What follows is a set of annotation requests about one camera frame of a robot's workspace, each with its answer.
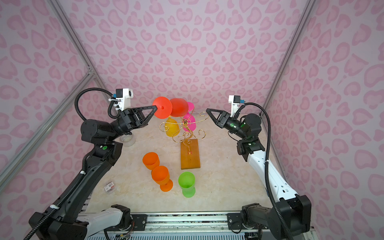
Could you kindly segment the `pink wine glass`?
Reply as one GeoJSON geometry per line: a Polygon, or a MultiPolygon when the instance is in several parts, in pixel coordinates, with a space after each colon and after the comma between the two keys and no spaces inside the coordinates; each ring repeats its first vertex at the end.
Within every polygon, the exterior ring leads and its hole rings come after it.
{"type": "Polygon", "coordinates": [[[187,102],[187,104],[188,104],[188,112],[183,117],[183,122],[184,122],[183,129],[186,132],[193,132],[197,128],[196,119],[192,115],[192,113],[194,112],[195,106],[191,102],[187,102]]]}

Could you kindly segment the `yellow wine glass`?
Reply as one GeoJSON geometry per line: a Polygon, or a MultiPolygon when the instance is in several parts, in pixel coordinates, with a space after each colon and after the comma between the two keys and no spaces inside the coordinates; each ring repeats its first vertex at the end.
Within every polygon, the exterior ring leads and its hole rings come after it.
{"type": "Polygon", "coordinates": [[[180,132],[179,123],[169,117],[165,122],[165,133],[168,137],[173,138],[180,132]]]}

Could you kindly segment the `red wine glass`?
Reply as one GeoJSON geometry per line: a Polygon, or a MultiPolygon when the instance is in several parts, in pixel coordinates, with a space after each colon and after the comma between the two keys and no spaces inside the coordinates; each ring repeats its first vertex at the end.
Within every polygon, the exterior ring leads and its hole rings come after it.
{"type": "Polygon", "coordinates": [[[181,98],[158,97],[153,101],[153,105],[157,107],[155,116],[159,119],[167,119],[169,116],[183,117],[189,110],[187,101],[181,98]]]}

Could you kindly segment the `orange wine glass front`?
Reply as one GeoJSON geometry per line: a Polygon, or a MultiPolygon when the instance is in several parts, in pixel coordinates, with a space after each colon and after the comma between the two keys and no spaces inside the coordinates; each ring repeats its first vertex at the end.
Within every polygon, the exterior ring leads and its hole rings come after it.
{"type": "Polygon", "coordinates": [[[158,154],[154,152],[149,152],[143,157],[143,164],[147,169],[153,171],[156,167],[160,165],[160,159],[158,154]]]}

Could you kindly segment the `orange wine glass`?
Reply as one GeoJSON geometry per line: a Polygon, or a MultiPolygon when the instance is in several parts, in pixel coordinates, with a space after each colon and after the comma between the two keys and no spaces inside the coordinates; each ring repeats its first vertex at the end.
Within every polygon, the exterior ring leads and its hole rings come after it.
{"type": "Polygon", "coordinates": [[[154,152],[149,152],[143,157],[143,164],[147,169],[153,171],[156,167],[160,165],[160,159],[158,154],[154,152]]]}
{"type": "Polygon", "coordinates": [[[167,167],[158,166],[151,172],[152,179],[160,186],[163,192],[169,192],[173,188],[173,181],[167,167]]]}

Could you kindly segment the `green wine glass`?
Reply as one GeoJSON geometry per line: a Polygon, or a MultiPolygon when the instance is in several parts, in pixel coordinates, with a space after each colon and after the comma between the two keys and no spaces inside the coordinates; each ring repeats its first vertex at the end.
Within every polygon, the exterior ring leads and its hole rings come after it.
{"type": "Polygon", "coordinates": [[[191,198],[196,193],[195,188],[195,175],[191,172],[183,172],[178,178],[178,183],[182,189],[183,196],[186,198],[191,198]]]}

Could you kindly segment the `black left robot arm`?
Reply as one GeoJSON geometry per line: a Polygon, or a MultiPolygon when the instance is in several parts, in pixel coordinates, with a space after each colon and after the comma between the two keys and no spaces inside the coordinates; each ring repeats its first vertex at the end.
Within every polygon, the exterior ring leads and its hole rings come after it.
{"type": "Polygon", "coordinates": [[[85,120],[81,125],[82,141],[93,149],[82,160],[82,168],[66,190],[43,213],[35,212],[25,237],[40,240],[85,240],[109,227],[128,229],[132,224],[130,209],[114,205],[98,214],[79,217],[79,213],[101,178],[115,165],[123,144],[116,139],[143,128],[157,111],[156,106],[126,109],[111,122],[85,120]]]}

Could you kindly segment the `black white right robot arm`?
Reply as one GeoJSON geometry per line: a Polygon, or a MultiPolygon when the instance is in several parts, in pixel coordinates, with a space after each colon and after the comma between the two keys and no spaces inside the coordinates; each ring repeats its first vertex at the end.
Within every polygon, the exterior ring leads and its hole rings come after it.
{"type": "Polygon", "coordinates": [[[242,207],[240,222],[232,230],[242,228],[262,231],[267,227],[277,240],[291,240],[311,228],[312,204],[305,195],[300,196],[282,177],[270,160],[271,143],[264,147],[259,139],[262,119],[248,114],[241,120],[223,110],[207,109],[216,126],[226,129],[240,138],[237,151],[252,167],[265,186],[272,207],[250,204],[242,207]]]}

